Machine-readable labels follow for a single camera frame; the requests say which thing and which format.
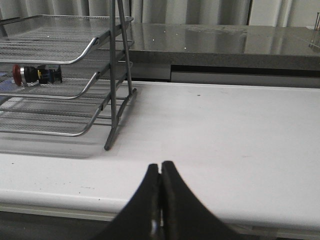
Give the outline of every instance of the small mechanical component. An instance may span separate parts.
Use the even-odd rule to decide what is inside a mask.
[[[33,66],[13,65],[12,75],[15,84],[27,87],[28,83],[54,84],[56,81],[62,83],[62,73],[60,65],[40,65],[37,68]]]

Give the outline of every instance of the tray support leg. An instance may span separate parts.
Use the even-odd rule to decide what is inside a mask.
[[[117,0],[117,3],[118,3],[119,17],[121,22],[121,33],[122,33],[122,42],[123,42],[125,65],[126,65],[126,72],[127,72],[128,91],[129,91],[129,94],[132,94],[133,89],[132,89],[132,81],[131,81],[128,38],[127,38],[127,31],[125,26],[126,22],[125,22],[124,4],[123,4],[123,0]]]
[[[126,32],[126,22],[124,14],[124,6],[122,0],[117,0],[120,23],[121,23],[121,33],[122,33],[122,42],[124,48],[125,64],[126,64],[126,73],[127,73],[127,84],[128,84],[128,96],[122,102],[119,110],[117,111],[117,83],[116,83],[116,2],[115,0],[110,0],[110,100],[111,100],[111,130],[109,136],[104,145],[105,150],[109,150],[116,137],[117,127],[119,125],[120,118],[124,109],[132,97],[133,93],[137,89],[132,88],[131,80],[131,69],[130,69],[130,59],[129,59],[129,47],[128,47],[128,38]]]
[[[117,127],[116,93],[116,2],[110,0],[110,92],[111,92],[111,127]]]

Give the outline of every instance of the white table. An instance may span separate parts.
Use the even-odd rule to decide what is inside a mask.
[[[134,85],[110,151],[108,126],[76,138],[0,133],[0,210],[112,216],[148,164],[171,160],[226,223],[320,231],[320,89]]]

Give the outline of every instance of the granite countertop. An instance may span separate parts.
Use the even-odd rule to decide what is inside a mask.
[[[132,23],[134,63],[294,69],[320,67],[319,31],[306,27]]]

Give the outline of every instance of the red knob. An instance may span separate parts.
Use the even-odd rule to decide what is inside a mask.
[[[15,84],[17,84],[18,86],[21,86],[22,79],[21,79],[20,66],[18,64],[13,65],[12,75],[13,75],[13,80]]]

